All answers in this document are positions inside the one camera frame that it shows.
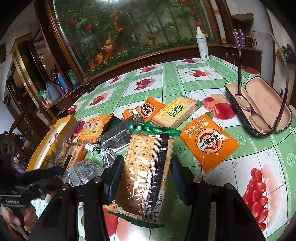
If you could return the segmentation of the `orange round-logo snack packet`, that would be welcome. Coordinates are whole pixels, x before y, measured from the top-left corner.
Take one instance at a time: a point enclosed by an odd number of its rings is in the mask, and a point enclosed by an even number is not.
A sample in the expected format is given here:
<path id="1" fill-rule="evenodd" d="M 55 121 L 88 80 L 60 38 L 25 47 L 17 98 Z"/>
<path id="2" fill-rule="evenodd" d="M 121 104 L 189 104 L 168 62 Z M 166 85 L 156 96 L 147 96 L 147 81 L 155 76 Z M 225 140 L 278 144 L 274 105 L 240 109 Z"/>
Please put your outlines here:
<path id="1" fill-rule="evenodd" d="M 207 115 L 192 120 L 181 129 L 181 140 L 200 163 L 210 172 L 229 157 L 239 144 Z"/>

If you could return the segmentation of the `purple bottles pair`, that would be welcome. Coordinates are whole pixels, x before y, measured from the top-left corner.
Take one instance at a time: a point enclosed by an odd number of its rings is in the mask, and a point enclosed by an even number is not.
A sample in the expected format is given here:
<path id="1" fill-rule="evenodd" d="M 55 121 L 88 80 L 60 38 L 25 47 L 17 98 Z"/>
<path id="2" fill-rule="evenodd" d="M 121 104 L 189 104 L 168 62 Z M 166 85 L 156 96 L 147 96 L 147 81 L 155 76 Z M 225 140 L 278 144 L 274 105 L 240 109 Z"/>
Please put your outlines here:
<path id="1" fill-rule="evenodd" d="M 245 47 L 245 35 L 244 35 L 244 33 L 241 31 L 241 29 L 239 29 L 239 30 L 234 29 L 233 33 L 234 33 L 235 46 L 236 47 L 240 46 L 241 48 L 244 48 Z"/>

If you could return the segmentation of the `open glasses case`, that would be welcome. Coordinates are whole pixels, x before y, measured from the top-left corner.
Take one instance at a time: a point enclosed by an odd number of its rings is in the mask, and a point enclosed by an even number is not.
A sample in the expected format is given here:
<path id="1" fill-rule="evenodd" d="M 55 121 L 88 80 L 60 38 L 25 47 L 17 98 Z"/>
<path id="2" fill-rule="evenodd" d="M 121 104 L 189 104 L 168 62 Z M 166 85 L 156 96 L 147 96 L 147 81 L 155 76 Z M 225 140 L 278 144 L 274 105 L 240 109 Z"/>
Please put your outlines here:
<path id="1" fill-rule="evenodd" d="M 235 109 L 240 120 L 245 125 L 249 133 L 260 138 L 268 137 L 269 135 L 264 134 L 250 119 L 250 113 L 243 110 L 240 105 L 236 102 L 234 95 L 237 94 L 238 84 L 226 83 L 224 85 L 227 98 L 230 104 Z M 278 117 L 282 99 L 280 95 L 264 81 L 260 76 L 255 76 L 248 80 L 245 87 L 242 88 L 242 94 L 251 103 L 254 110 L 260 114 L 265 121 L 272 127 L 275 119 Z M 275 133 L 285 130 L 292 121 L 292 112 L 285 106 L 283 115 L 280 120 L 280 124 L 277 127 Z"/>

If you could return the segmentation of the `small orange logo snack packet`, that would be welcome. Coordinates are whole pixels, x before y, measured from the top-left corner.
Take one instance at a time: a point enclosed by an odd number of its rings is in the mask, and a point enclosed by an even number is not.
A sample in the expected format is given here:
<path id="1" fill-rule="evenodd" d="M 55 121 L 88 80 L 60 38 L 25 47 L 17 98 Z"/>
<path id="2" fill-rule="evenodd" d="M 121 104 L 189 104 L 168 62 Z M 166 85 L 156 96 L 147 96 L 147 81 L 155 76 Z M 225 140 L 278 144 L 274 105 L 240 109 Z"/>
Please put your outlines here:
<path id="1" fill-rule="evenodd" d="M 143 121 L 149 121 L 158 111 L 165 107 L 165 104 L 149 97 L 142 105 L 135 108 L 128 108 L 122 115 L 125 120 L 134 114 L 138 114 Z"/>

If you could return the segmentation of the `dark green snack packet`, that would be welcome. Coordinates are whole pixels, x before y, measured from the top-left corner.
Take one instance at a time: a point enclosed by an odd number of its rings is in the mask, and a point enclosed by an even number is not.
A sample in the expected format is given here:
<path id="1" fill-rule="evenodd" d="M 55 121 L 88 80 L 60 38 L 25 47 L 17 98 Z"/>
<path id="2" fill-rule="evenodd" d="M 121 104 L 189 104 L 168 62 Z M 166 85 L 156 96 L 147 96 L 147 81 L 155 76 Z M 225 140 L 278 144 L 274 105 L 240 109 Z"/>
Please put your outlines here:
<path id="1" fill-rule="evenodd" d="M 110 129 L 114 128 L 116 125 L 118 125 L 121 122 L 122 122 L 121 119 L 119 119 L 115 115 L 113 115 L 112 118 L 111 118 L 111 120 L 110 120 L 110 122 L 109 122 L 109 124 L 108 124 L 108 128 L 107 129 L 110 130 Z"/>

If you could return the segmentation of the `flower aquarium display panel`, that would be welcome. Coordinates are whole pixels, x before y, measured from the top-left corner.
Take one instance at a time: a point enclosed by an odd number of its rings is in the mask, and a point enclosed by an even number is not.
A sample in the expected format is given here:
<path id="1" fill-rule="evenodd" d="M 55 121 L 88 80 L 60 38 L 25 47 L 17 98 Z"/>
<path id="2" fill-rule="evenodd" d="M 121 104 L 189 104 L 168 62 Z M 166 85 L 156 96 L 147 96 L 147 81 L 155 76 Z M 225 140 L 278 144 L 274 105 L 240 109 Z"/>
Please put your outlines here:
<path id="1" fill-rule="evenodd" d="M 209 1 L 45 1 L 71 66 L 83 77 L 153 52 L 210 44 L 220 33 Z"/>

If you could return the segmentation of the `long cracker pack green ends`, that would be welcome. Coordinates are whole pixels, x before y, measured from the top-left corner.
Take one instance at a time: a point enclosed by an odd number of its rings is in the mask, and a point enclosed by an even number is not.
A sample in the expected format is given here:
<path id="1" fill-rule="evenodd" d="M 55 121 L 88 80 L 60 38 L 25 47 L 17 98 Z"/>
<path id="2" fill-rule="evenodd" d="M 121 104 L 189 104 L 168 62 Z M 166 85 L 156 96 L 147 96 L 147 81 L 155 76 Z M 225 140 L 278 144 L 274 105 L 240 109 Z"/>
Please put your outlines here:
<path id="1" fill-rule="evenodd" d="M 120 185 L 108 214 L 134 225 L 160 228 L 174 138 L 181 132 L 150 124 L 128 125 L 131 132 Z"/>

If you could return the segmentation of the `orange cheese biscuit bag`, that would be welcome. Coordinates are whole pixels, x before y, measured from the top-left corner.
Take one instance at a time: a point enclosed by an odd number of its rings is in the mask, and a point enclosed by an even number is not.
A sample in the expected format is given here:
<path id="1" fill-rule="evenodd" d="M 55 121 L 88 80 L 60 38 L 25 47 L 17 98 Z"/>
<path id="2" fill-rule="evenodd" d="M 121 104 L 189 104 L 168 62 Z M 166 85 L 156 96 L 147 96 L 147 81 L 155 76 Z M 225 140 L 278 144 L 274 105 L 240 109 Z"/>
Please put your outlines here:
<path id="1" fill-rule="evenodd" d="M 84 125 L 77 142 L 95 144 L 97 139 L 103 134 L 112 117 L 113 114 L 109 114 L 89 119 Z"/>

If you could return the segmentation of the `yellow cardboard box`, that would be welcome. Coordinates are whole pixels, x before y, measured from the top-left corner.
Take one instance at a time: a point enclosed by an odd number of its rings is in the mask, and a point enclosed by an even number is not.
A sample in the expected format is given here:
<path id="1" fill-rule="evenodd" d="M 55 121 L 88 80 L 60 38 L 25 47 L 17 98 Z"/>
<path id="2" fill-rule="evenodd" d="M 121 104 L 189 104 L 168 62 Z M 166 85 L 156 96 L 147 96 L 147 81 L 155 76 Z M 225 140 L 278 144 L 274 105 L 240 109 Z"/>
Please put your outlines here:
<path id="1" fill-rule="evenodd" d="M 78 125 L 79 122 L 75 119 L 74 115 L 68 115 L 57 120 L 33 153 L 26 172 L 49 168 L 60 144 L 74 134 Z"/>

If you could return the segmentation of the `white spray bottle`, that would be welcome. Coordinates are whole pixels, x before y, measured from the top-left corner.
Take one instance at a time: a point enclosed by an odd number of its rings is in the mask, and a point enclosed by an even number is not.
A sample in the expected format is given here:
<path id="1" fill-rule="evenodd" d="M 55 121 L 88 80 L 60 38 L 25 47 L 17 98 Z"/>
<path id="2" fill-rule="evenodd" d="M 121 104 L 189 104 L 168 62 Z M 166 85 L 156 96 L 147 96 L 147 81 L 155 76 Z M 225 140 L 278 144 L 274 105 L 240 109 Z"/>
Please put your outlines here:
<path id="1" fill-rule="evenodd" d="M 205 34 L 199 26 L 196 27 L 196 40 L 199 48 L 200 58 L 203 61 L 209 60 L 208 46 Z"/>

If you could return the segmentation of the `clear silver snack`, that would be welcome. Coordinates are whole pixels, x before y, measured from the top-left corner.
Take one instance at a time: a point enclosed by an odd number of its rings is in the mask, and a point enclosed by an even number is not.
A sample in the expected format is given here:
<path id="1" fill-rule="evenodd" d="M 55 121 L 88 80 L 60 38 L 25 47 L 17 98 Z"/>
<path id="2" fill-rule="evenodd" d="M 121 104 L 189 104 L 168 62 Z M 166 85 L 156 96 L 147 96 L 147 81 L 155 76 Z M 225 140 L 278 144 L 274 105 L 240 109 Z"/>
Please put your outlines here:
<path id="1" fill-rule="evenodd" d="M 103 169 L 100 168 L 95 162 L 90 159 L 86 159 L 80 162 L 76 162 L 73 166 L 69 167 L 62 179 L 65 183 L 69 183 L 71 186 L 84 185 L 95 177 L 100 177 L 103 173 Z"/>

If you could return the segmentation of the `yellow green biscuit pack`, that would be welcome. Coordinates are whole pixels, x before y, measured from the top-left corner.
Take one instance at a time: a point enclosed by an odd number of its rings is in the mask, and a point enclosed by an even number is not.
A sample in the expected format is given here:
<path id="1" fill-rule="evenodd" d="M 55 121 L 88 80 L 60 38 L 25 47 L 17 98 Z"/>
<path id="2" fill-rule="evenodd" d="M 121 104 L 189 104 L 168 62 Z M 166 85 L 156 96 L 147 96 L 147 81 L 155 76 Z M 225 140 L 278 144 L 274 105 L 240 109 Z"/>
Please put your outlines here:
<path id="1" fill-rule="evenodd" d="M 181 95 L 158 111 L 150 122 L 155 126 L 177 128 L 202 105 L 202 101 Z"/>

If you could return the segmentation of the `silver foil snack bag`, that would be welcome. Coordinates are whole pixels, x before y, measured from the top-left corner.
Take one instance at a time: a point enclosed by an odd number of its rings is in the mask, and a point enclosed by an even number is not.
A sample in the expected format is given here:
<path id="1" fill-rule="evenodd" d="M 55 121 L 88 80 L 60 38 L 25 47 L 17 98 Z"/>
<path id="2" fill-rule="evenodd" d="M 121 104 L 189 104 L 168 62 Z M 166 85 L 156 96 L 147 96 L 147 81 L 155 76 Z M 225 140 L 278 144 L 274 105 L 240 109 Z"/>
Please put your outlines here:
<path id="1" fill-rule="evenodd" d="M 129 129 L 130 123 L 142 125 L 142 119 L 138 114 L 134 114 L 127 120 L 122 121 L 114 128 L 105 132 L 97 140 L 101 146 L 103 167 L 111 166 L 117 157 L 117 152 L 130 144 L 132 133 Z"/>

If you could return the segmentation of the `cracker pack orange ends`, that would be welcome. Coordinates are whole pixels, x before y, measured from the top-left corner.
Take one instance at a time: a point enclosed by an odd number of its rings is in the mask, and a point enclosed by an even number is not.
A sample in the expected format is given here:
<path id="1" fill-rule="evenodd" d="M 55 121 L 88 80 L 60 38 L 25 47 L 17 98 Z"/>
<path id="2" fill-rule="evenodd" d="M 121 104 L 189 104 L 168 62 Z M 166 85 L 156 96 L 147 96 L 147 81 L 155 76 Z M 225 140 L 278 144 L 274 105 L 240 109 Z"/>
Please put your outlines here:
<path id="1" fill-rule="evenodd" d="M 85 143 L 80 144 L 68 144 L 66 142 L 63 142 L 61 148 L 58 150 L 56 157 L 55 157 L 55 164 L 61 167 L 65 166 L 65 163 L 67 162 L 68 156 L 71 156 L 67 167 L 72 167 L 76 162 L 80 162 L 84 160 L 84 157 L 86 155 L 85 150 Z"/>

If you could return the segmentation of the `dark-framed eyeglasses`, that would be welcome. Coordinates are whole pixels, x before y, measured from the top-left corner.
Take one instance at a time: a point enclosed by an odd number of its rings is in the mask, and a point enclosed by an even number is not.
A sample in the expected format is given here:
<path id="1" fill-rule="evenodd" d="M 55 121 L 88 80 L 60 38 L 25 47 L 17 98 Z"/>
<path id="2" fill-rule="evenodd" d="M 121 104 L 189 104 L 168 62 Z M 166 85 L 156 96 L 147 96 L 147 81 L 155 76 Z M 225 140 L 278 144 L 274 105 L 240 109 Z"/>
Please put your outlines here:
<path id="1" fill-rule="evenodd" d="M 276 38 L 274 37 L 273 33 L 270 33 L 272 40 L 276 43 L 276 45 L 279 47 L 279 51 L 281 53 L 281 56 L 283 58 L 284 64 L 285 64 L 285 69 L 286 69 L 286 82 L 285 82 L 285 93 L 283 95 L 282 99 L 282 104 L 280 106 L 280 111 L 278 114 L 278 117 L 275 119 L 273 126 L 271 127 L 265 119 L 258 114 L 251 103 L 247 100 L 247 98 L 242 94 L 242 58 L 241 58 L 241 47 L 240 47 L 240 42 L 238 39 L 237 31 L 233 31 L 234 38 L 237 42 L 238 45 L 238 53 L 239 53 L 239 65 L 238 65 L 238 86 L 237 86 L 237 94 L 234 95 L 234 98 L 236 102 L 240 105 L 240 107 L 248 111 L 250 113 L 250 119 L 251 121 L 266 135 L 271 135 L 277 131 L 278 125 L 280 124 L 281 117 L 283 115 L 286 103 L 287 103 L 287 95 L 288 95 L 288 86 L 289 86 L 289 76 L 288 76 L 288 66 L 287 66 L 287 61 L 284 56 L 284 53 L 282 51 L 282 48 L 280 47 L 279 43 L 277 42 Z"/>

